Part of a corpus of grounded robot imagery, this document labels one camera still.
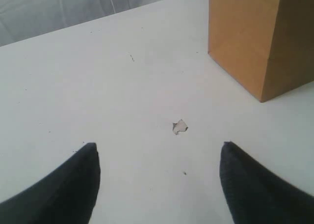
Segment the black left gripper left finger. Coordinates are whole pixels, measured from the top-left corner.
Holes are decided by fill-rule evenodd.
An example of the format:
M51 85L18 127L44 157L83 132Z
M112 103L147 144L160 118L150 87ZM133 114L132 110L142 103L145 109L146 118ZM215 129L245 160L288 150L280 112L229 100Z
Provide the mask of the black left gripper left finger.
M100 187L95 143L87 143L67 161L29 188L1 202L2 224L87 224Z

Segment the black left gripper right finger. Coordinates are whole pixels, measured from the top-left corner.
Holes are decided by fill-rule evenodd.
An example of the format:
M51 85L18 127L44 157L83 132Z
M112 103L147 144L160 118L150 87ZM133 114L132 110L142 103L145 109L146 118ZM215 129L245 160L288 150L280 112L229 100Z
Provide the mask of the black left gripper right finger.
M235 224L312 224L314 197L281 179L232 141L221 149L219 177Z

